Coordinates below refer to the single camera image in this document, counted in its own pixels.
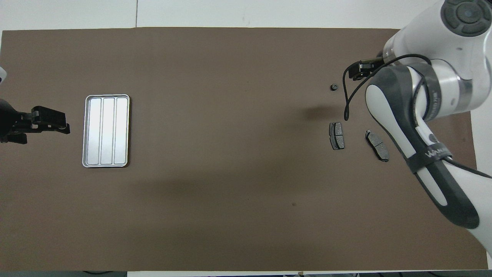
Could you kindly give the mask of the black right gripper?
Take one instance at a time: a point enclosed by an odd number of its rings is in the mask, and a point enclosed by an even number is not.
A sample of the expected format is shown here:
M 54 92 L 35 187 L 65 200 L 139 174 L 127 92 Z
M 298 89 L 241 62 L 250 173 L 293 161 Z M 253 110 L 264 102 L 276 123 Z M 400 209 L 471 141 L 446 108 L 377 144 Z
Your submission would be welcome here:
M 376 69 L 380 68 L 383 64 L 384 61 L 361 61 L 359 70 L 349 71 L 349 78 L 352 80 L 362 80 Z

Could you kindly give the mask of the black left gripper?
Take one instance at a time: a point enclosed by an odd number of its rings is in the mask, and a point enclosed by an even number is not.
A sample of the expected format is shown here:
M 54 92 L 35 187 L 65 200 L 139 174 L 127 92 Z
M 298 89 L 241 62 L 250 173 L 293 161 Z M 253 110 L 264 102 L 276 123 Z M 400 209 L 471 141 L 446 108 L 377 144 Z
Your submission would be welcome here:
M 27 144 L 31 125 L 43 131 L 70 134 L 66 114 L 47 107 L 34 107 L 32 113 L 18 112 L 4 99 L 0 100 L 0 142 Z

